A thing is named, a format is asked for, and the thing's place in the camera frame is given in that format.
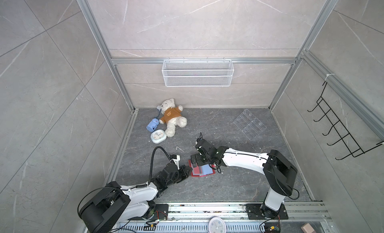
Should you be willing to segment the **red leather card holder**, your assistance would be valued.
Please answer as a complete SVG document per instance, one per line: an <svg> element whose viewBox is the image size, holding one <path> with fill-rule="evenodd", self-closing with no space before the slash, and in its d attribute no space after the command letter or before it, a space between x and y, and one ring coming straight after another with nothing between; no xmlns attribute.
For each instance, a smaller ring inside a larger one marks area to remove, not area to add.
<svg viewBox="0 0 384 233"><path fill-rule="evenodd" d="M214 174L215 174L215 171L211 168L210 165L203 165L198 168L192 168L191 177L204 177L204 176L209 176Z"/></svg>

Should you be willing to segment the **clear acrylic card stand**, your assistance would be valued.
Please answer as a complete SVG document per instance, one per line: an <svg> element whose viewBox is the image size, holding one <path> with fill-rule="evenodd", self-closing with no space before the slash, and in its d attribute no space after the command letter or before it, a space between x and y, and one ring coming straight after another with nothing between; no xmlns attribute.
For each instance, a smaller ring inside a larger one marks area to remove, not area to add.
<svg viewBox="0 0 384 233"><path fill-rule="evenodd" d="M245 109L235 120L234 124L249 139L255 139L260 133L267 129L257 117L255 117L248 109Z"/></svg>

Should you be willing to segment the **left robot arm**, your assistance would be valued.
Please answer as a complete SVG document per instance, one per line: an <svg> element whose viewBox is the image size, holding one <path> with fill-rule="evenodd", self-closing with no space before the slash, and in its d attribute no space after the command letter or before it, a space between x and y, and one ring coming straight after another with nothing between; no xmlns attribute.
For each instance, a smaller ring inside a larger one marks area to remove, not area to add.
<svg viewBox="0 0 384 233"><path fill-rule="evenodd" d="M170 161L162 171L151 178L150 183L121 186L116 181L110 182L78 209L78 216L89 232L108 233L124 220L147 217L156 206L154 199L169 185L186 180L191 172L191 167L178 166L174 161Z"/></svg>

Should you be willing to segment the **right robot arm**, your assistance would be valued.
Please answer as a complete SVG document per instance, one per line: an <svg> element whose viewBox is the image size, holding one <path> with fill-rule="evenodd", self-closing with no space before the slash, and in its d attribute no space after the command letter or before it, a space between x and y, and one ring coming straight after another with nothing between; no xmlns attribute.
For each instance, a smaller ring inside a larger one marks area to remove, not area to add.
<svg viewBox="0 0 384 233"><path fill-rule="evenodd" d="M271 150L269 153L249 153L238 151L229 147L210 145L206 140L198 138L196 141L197 154L191 156L193 167L208 165L211 169L219 171L220 167L239 167L255 171L264 175L270 185L269 191L262 204L248 204L249 219L286 219L282 217L285 210L285 198L291 198L295 190L294 184L298 173L297 168L279 151Z"/></svg>

